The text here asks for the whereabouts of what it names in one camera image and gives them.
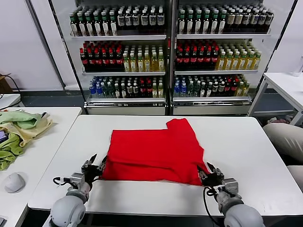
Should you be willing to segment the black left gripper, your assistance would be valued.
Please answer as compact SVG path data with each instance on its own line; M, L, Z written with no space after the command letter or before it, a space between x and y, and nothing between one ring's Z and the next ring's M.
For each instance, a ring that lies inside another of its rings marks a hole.
M106 167L107 156L103 158L99 166L94 165L97 154L94 154L89 160L86 160L81 167L84 174L85 182L93 183L96 178L100 176L100 171L104 171Z

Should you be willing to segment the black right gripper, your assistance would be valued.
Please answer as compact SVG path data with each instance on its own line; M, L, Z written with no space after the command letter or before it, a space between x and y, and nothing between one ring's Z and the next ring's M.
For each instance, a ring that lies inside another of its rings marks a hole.
M219 168L214 167L211 163L207 162L209 174L205 173L204 170L197 166L198 175L203 186L215 187L222 184L224 174Z

